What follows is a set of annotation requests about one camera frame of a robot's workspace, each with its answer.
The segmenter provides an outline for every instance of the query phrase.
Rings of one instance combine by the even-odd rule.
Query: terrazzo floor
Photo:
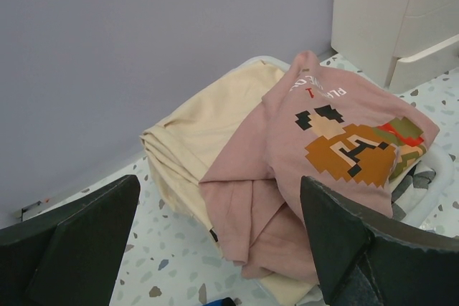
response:
[[[323,64],[362,74],[339,54]],[[450,154],[459,171],[459,68],[400,97],[440,126],[435,142]],[[173,213],[164,204],[149,175],[146,157],[53,207],[34,212],[39,214],[74,201],[126,174],[137,175],[141,197],[111,306],[197,306],[223,297],[231,297],[243,306],[277,305],[255,282],[243,280],[239,268],[220,259],[208,234],[195,220]],[[459,238],[458,189],[459,179],[453,180],[423,228]]]

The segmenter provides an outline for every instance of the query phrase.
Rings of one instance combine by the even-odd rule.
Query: white cabinet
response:
[[[459,0],[334,0],[331,45],[403,92],[459,66]]]

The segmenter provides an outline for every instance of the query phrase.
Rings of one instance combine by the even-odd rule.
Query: folded clothes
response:
[[[421,157],[438,127],[364,78],[299,54],[244,119],[200,182],[224,257],[245,277],[317,276],[299,199],[312,176],[392,216],[389,179]]]
[[[231,71],[143,132],[151,175],[174,211],[212,229],[198,182],[240,123],[283,75],[278,67],[262,61]],[[313,288],[280,274],[271,274],[260,284],[282,306],[294,306]]]

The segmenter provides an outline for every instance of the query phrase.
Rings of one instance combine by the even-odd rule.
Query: pink t-shirt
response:
[[[299,54],[200,182],[224,257],[248,278],[277,272],[317,282],[301,177],[391,216],[389,179],[423,155],[438,131],[364,78]]]

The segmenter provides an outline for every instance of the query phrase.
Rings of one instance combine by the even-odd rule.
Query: gray wall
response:
[[[0,229],[14,225],[17,222],[18,220],[13,217],[13,214],[0,211]]]
[[[329,48],[332,0],[0,0],[0,209],[83,187],[247,58]]]

